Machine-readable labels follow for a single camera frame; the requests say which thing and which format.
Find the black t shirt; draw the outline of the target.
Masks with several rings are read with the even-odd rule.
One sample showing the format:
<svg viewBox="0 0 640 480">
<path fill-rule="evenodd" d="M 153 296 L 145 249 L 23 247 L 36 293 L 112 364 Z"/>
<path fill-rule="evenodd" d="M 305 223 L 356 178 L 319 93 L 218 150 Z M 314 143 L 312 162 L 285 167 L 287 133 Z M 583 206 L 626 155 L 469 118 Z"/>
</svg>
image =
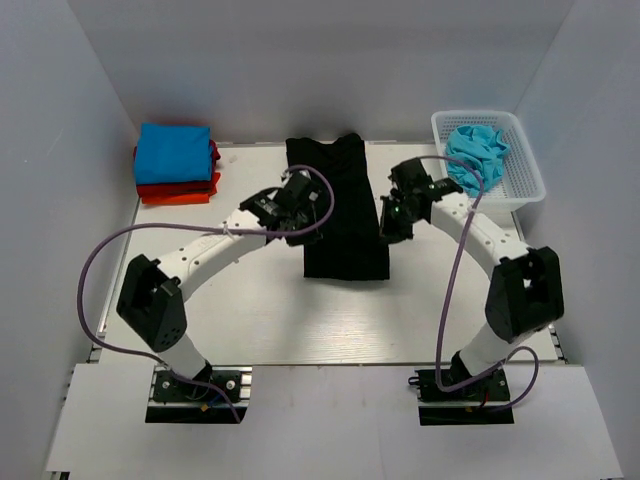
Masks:
<svg viewBox="0 0 640 480">
<path fill-rule="evenodd" d="M 335 205 L 322 238 L 304 247 L 304 276 L 341 281 L 390 278 L 389 248 L 379 236 L 376 203 L 368 177 L 365 144 L 356 133 L 325 144 L 286 140 L 287 162 L 307 165 L 329 181 Z"/>
</svg>

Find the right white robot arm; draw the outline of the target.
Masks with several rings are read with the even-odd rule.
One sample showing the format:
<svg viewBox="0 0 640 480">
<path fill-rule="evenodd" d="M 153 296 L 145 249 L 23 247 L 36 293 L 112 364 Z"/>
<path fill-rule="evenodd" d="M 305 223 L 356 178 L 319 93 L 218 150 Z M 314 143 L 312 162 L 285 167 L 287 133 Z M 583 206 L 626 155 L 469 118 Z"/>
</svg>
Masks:
<svg viewBox="0 0 640 480">
<path fill-rule="evenodd" d="M 448 380 L 437 382 L 443 391 L 472 399 L 525 340 L 563 316 L 560 261 L 553 249 L 535 249 L 479 212 L 480 195 L 469 196 L 451 178 L 433 179 L 424 160 L 414 157 L 391 169 L 380 236 L 386 244 L 410 240 L 414 225 L 425 221 L 457 242 L 456 263 L 468 253 L 487 274 L 485 324 L 452 357 Z"/>
</svg>

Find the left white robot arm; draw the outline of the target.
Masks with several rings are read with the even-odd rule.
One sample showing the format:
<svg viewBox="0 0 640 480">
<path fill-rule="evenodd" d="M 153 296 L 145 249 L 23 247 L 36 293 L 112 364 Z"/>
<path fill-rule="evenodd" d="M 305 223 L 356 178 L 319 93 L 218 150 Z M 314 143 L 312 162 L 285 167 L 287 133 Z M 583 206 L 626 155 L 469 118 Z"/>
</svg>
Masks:
<svg viewBox="0 0 640 480">
<path fill-rule="evenodd" d="M 333 189 L 318 170 L 290 167 L 282 180 L 242 201 L 219 226 L 199 228 L 192 242 L 156 259 L 140 254 L 127 266 L 116 312 L 174 372 L 188 398 L 209 392 L 212 367 L 189 338 L 186 302 L 213 276 L 274 240 L 296 246 L 318 239 L 333 212 Z"/>
</svg>

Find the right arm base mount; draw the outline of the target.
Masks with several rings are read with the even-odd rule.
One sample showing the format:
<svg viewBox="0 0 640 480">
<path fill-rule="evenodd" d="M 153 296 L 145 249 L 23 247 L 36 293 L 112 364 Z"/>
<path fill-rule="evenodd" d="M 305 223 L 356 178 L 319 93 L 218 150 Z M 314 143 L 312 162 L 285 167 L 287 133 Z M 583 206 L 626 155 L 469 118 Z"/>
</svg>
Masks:
<svg viewBox="0 0 640 480">
<path fill-rule="evenodd" d="M 502 408 L 511 401 L 503 370 L 455 392 L 440 390 L 434 369 L 416 370 L 408 385 L 417 393 L 421 426 L 512 425 L 512 408 Z"/>
</svg>

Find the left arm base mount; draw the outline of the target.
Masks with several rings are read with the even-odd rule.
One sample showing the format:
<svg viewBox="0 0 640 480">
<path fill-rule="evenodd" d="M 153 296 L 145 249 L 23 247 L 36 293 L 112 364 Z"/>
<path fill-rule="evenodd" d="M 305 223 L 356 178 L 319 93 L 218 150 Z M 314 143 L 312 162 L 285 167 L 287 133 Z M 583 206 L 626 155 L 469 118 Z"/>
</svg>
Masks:
<svg viewBox="0 0 640 480">
<path fill-rule="evenodd" d="M 156 368 L 152 376 L 145 422 L 148 424 L 235 425 L 245 417 L 252 384 L 251 367 L 214 367 L 201 379 L 224 392 L 188 384 L 166 369 Z"/>
</svg>

